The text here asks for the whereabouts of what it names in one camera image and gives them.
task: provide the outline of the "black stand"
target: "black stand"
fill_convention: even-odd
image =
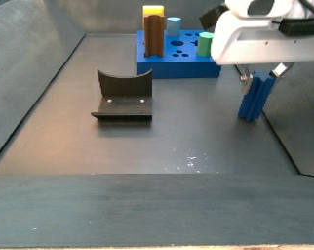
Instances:
[[[116,77],[97,70],[101,101],[97,119],[152,120],[152,70],[135,77]]]

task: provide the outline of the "cable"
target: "cable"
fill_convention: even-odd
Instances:
[[[298,0],[298,1],[314,13],[314,5],[307,0]]]

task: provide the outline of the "yellow block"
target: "yellow block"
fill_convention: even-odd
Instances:
[[[160,15],[164,16],[164,6],[163,5],[144,5],[143,6],[143,15]]]

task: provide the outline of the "gray metal floor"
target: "gray metal floor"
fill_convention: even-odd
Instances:
[[[314,244],[314,179],[236,118],[235,70],[155,81],[147,126],[89,115],[97,68],[133,74],[132,35],[83,40],[1,154],[0,248]]]
[[[153,80],[153,121],[97,122],[96,70],[135,75],[135,35],[88,35],[12,142],[0,175],[295,174],[262,117],[236,118],[235,69],[219,79]]]

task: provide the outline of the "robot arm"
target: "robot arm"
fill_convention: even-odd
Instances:
[[[230,10],[218,20],[211,48],[215,62],[314,61],[314,14],[300,2],[227,0]]]

